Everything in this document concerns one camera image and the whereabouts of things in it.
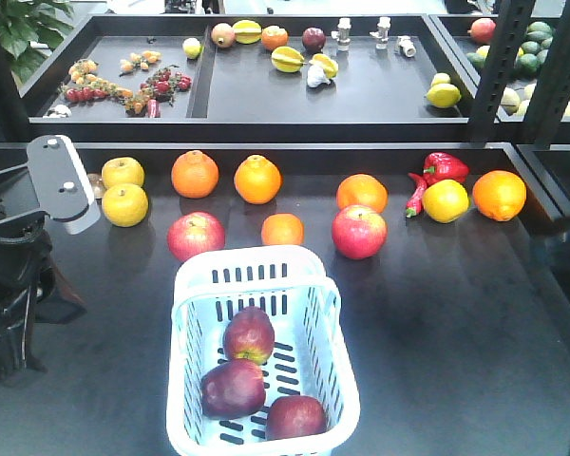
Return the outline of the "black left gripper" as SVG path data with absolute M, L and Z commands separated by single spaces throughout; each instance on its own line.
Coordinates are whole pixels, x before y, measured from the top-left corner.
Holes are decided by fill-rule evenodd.
M 56 266 L 40 274 L 50 250 L 28 168 L 0 170 L 0 384 L 28 371 L 46 372 L 32 353 L 35 322 L 68 324 L 86 313 Z

